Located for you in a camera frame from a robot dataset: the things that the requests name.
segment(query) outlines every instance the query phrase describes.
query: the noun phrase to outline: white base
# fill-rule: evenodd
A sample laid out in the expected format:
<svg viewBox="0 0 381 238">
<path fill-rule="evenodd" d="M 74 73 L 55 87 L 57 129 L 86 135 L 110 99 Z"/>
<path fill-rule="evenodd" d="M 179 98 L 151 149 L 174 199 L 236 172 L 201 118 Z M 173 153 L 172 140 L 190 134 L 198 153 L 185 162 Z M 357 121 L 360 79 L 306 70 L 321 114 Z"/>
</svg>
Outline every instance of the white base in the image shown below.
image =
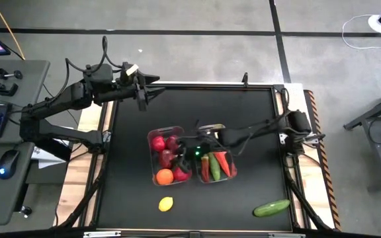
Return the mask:
<svg viewBox="0 0 381 238">
<path fill-rule="evenodd" d="M 378 22 L 379 15 L 372 15 L 370 18 L 368 18 L 368 24 L 370 25 L 371 29 L 381 33 L 381 24 Z"/>
</svg>

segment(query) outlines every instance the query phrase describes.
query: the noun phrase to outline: lemon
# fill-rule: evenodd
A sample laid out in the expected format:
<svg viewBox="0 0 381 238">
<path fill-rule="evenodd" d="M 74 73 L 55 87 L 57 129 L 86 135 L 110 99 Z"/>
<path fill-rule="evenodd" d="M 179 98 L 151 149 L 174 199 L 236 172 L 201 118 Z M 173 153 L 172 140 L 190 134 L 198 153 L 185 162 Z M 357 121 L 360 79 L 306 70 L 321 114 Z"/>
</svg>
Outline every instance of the lemon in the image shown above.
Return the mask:
<svg viewBox="0 0 381 238">
<path fill-rule="evenodd" d="M 165 197 L 159 201 L 158 209 L 162 212 L 166 212 L 170 210 L 170 208 L 173 206 L 173 198 L 172 197 Z"/>
</svg>

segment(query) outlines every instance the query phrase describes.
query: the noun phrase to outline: desk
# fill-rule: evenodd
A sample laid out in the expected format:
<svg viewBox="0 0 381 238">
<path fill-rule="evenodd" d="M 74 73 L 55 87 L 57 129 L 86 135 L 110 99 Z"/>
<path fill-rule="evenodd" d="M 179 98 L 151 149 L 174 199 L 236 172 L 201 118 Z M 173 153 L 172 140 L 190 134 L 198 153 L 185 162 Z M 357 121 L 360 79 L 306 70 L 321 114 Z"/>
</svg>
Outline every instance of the desk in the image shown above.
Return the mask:
<svg viewBox="0 0 381 238">
<path fill-rule="evenodd" d="M 21 106 L 27 105 L 28 103 L 36 103 L 48 71 L 49 64 L 50 63 L 48 61 L 36 60 L 0 60 L 0 67 L 8 72 L 18 69 L 24 76 L 23 79 L 8 79 L 7 84 L 15 82 L 19 85 L 19 89 L 13 97 L 2 97 L 0 95 L 0 100 L 8 101 Z M 20 118 L 20 114 L 14 114 L 11 118 L 13 120 L 18 120 Z M 14 148 L 14 146 L 16 146 L 16 144 L 20 141 L 19 127 L 8 121 L 3 137 L 0 138 L 0 158 L 4 152 Z M 33 148 L 33 143 L 21 143 L 17 147 L 20 151 L 20 157 L 17 161 L 16 173 L 10 179 L 0 179 L 0 225 L 5 225 L 9 222 L 15 206 L 17 205 L 18 197 L 27 174 Z"/>
<path fill-rule="evenodd" d="M 285 87 L 289 90 L 290 97 L 292 99 L 290 101 L 289 108 L 291 110 L 299 109 L 303 112 L 310 112 L 309 115 L 313 130 L 318 132 L 319 121 L 316 114 L 314 96 L 311 94 L 311 92 L 304 91 L 302 86 L 299 84 L 287 84 Z M 99 121 L 99 116 L 97 116 L 99 115 L 99 112 L 99 108 L 96 108 L 95 106 L 85 109 L 83 111 L 83 115 L 88 114 L 93 116 L 82 116 L 79 123 L 79 128 L 82 125 L 87 125 L 89 129 L 96 129 L 97 122 Z M 340 229 L 339 216 L 337 214 L 337 208 L 333 197 L 333 187 L 327 167 L 327 157 L 324 153 L 324 147 L 321 145 L 319 149 L 312 149 L 309 147 L 305 147 L 304 149 L 306 151 L 306 155 L 314 158 L 315 160 L 318 160 L 321 163 L 321 167 L 318 167 L 313 161 L 310 161 L 310 159 L 304 156 L 300 156 L 300 164 L 298 167 L 302 175 L 306 198 L 308 199 L 308 202 L 314 207 L 314 210 L 317 212 L 317 214 L 326 224 L 328 224 L 328 226 Z M 60 221 L 65 220 L 65 218 L 71 213 L 71 211 L 73 211 L 74 207 L 83 196 L 87 173 L 89 171 L 90 157 L 90 155 L 84 156 L 80 159 L 72 161 L 69 164 L 63 192 L 58 207 L 58 215 L 60 217 Z M 93 211 L 92 207 L 94 206 L 93 201 L 91 201 L 89 205 L 90 209 L 88 209 L 85 224 L 88 224 L 91 220 L 90 218 Z M 298 218 L 298 223 L 301 226 L 304 226 L 302 211 L 297 199 L 294 199 L 294 205 L 296 207 L 296 216 Z"/>
</svg>

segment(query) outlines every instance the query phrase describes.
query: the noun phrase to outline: white cable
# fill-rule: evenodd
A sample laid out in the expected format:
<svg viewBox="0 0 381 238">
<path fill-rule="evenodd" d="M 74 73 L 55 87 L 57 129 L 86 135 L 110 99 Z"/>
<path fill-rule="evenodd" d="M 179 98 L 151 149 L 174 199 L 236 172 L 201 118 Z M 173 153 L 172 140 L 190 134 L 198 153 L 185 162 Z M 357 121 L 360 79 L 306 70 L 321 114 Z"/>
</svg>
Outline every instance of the white cable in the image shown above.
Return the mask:
<svg viewBox="0 0 381 238">
<path fill-rule="evenodd" d="M 356 16 L 356 17 L 351 18 L 351 19 L 348 20 L 347 22 L 343 23 L 343 26 L 342 26 L 342 40 L 344 41 L 344 43 L 345 43 L 347 46 L 349 46 L 349 47 L 351 47 L 351 48 L 353 48 L 353 49 L 357 49 L 357 50 L 368 50 L 368 49 L 380 49 L 380 48 L 381 48 L 381 46 L 371 46 L 371 47 L 356 47 L 356 46 L 352 46 L 352 45 L 350 45 L 350 44 L 345 40 L 345 37 L 343 36 L 344 33 L 345 33 L 345 26 L 346 26 L 349 22 L 351 22 L 351 21 L 354 20 L 354 19 L 360 18 L 360 17 L 371 17 L 371 16 L 372 16 L 372 15 L 361 15 L 361 16 Z"/>
</svg>

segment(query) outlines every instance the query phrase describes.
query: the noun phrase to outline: orange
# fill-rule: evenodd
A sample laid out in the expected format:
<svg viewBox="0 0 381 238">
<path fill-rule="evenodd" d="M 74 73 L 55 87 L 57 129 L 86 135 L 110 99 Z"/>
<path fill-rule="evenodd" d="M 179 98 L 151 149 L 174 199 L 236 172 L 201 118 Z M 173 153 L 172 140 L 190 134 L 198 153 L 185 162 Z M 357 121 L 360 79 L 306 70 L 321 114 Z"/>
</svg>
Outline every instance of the orange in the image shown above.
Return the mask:
<svg viewBox="0 0 381 238">
<path fill-rule="evenodd" d="M 162 169 L 158 171 L 155 177 L 159 185 L 167 185 L 173 182 L 173 172 L 169 169 Z"/>
</svg>

